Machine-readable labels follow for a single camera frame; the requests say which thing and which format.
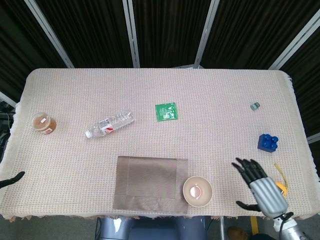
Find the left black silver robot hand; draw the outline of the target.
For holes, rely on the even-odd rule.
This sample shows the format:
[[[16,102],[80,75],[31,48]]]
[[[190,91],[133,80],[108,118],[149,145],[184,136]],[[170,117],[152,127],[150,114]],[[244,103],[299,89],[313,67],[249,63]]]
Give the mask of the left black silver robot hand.
[[[15,177],[10,179],[0,180],[0,189],[7,187],[9,185],[13,185],[18,182],[25,175],[24,171],[19,172]]]

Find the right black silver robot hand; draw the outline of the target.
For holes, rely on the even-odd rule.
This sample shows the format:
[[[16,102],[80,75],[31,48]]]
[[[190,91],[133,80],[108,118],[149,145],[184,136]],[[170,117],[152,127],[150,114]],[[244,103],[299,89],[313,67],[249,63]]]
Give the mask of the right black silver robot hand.
[[[244,210],[261,212],[272,219],[285,214],[288,210],[288,202],[261,165],[253,159],[237,157],[235,160],[237,163],[233,162],[232,165],[238,170],[256,200],[256,204],[245,204],[239,200],[236,204]]]

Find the light brown bowl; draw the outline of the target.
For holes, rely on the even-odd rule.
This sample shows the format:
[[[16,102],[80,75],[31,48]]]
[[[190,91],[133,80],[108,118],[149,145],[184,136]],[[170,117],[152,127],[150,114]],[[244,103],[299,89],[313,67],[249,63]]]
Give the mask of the light brown bowl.
[[[207,206],[213,197],[211,183],[204,177],[189,177],[183,184],[183,197],[186,202],[195,208]]]

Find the brown woven placemat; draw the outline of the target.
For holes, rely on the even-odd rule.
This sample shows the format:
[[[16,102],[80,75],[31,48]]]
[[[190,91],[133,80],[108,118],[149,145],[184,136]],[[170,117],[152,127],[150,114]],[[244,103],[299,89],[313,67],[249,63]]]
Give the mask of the brown woven placemat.
[[[119,156],[113,208],[144,213],[185,215],[183,186],[188,160]]]

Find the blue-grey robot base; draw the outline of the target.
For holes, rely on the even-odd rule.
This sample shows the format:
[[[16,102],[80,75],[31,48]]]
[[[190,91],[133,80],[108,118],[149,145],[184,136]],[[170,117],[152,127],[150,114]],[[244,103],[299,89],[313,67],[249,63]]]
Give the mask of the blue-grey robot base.
[[[98,218],[94,240],[207,240],[206,217]]]

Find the yellow tape measure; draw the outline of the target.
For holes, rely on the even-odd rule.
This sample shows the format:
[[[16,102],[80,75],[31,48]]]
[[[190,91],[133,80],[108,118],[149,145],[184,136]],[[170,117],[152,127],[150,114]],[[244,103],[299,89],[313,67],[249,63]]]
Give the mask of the yellow tape measure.
[[[283,173],[282,169],[280,168],[280,166],[277,163],[275,163],[274,166],[278,170],[279,174],[281,175],[281,177],[283,179],[283,183],[280,181],[276,181],[275,184],[278,187],[278,189],[280,190],[281,194],[284,197],[286,197],[288,195],[288,191],[289,191],[289,184],[288,184],[286,175]]]

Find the blue toy building block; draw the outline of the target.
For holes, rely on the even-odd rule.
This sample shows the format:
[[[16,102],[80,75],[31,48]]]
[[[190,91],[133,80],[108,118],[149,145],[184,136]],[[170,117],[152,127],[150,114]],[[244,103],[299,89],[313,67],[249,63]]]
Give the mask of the blue toy building block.
[[[259,150],[272,153],[278,148],[278,141],[279,139],[277,136],[262,134],[259,136],[257,148]]]

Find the grey metal table leg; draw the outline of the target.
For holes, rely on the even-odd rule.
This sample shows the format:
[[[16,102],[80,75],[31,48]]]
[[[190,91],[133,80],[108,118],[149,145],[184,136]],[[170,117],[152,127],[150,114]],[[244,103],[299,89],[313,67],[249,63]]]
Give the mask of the grey metal table leg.
[[[220,240],[226,240],[226,237],[225,237],[225,221],[224,221],[224,217],[223,216],[219,217],[219,229],[220,229]]]

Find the brown sauce jar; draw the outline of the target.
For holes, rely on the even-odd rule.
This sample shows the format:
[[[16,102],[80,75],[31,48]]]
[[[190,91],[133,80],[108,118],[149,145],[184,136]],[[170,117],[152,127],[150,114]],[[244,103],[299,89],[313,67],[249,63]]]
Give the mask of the brown sauce jar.
[[[36,132],[47,135],[56,129],[57,123],[47,113],[38,112],[33,116],[31,126]]]

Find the dark curtain partition panel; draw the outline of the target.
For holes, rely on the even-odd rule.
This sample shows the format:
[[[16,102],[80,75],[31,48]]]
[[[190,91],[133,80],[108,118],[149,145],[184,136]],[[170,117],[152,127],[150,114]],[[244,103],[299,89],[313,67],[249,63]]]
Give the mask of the dark curtain partition panel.
[[[24,0],[0,0],[0,92],[15,102],[39,68],[66,68]]]
[[[142,68],[195,62],[211,0],[132,0]]]
[[[200,65],[268,69],[320,9],[320,0],[220,0]]]
[[[131,68],[122,0],[36,0],[75,68]]]
[[[281,68],[292,79],[305,134],[320,132],[320,33],[311,36]]]

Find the clear plastic water bottle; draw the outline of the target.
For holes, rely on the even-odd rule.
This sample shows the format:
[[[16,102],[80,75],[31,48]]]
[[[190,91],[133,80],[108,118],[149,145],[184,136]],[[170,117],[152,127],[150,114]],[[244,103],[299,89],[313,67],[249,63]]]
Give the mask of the clear plastic water bottle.
[[[85,131],[85,136],[88,139],[100,138],[122,129],[134,122],[135,117],[133,112],[127,109],[115,115],[107,116],[105,119],[94,123],[93,126]]]

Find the beige woven tablecloth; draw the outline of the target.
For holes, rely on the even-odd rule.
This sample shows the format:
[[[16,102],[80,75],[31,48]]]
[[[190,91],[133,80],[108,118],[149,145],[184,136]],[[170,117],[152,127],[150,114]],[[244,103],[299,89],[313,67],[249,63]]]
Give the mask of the beige woven tablecloth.
[[[251,105],[258,102],[259,109]],[[178,119],[157,121],[155,105],[175,103]],[[131,110],[134,123],[87,138],[95,123]],[[32,128],[47,113],[56,129]],[[320,212],[320,183],[290,77],[280,70],[179,68],[38,68],[26,78],[16,105],[0,179],[0,215],[147,216],[174,214],[113,208],[119,156],[188,160],[188,175],[206,178],[213,198],[187,217],[249,216],[236,201],[256,201],[232,162],[253,159],[288,181],[289,211],[309,218]],[[258,149],[259,136],[278,137],[274,152]]]

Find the green sachet packet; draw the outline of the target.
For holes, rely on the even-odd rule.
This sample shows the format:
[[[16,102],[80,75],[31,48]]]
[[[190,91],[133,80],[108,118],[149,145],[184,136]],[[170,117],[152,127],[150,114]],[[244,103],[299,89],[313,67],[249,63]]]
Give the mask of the green sachet packet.
[[[158,122],[177,120],[179,118],[175,102],[156,104],[155,114]]]

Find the white partition frame post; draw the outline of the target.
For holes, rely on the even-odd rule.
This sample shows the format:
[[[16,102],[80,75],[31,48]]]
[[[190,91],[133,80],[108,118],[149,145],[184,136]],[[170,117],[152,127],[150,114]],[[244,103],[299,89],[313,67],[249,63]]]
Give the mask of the white partition frame post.
[[[136,32],[133,0],[122,0],[122,6],[124,10],[124,17],[125,17],[127,34],[128,34],[132,65],[133,65],[133,68],[140,68],[141,65],[140,65],[140,56],[139,56],[139,47],[138,47],[138,39],[137,39],[137,32]]]
[[[0,91],[0,101],[4,101],[7,104],[9,104],[10,106],[12,106],[13,108],[16,107],[17,103],[12,100],[10,97],[8,97],[7,95],[5,95],[3,92]]]
[[[34,18],[42,28],[43,32],[47,36],[48,40],[51,42],[54,49],[57,51],[58,55],[64,62],[67,68],[73,69],[75,66],[72,63],[69,55],[67,54],[65,48],[63,47],[61,41],[57,37],[55,31],[51,27],[50,23],[48,22],[47,18],[45,17],[44,13],[40,9],[39,5],[37,4],[36,0],[24,0],[26,6],[29,8],[31,13],[33,14]]]
[[[320,132],[307,137],[308,144],[312,144],[317,141],[320,141]]]
[[[203,31],[202,31],[202,35],[200,38],[200,42],[198,45],[198,49],[197,49],[197,53],[195,56],[195,61],[193,64],[193,68],[194,69],[199,69],[200,68],[200,64],[201,64],[201,60],[209,39],[209,35],[212,29],[212,26],[214,24],[214,20],[215,20],[215,16],[216,13],[218,11],[219,8],[219,4],[220,4],[220,0],[211,0],[210,1],[210,5],[209,5],[209,9],[207,12],[207,16],[206,16],[206,20],[203,26]]]
[[[280,70],[285,63],[301,48],[301,46],[315,33],[320,27],[320,8],[304,25],[299,33],[287,45],[282,53],[271,64],[268,70]]]

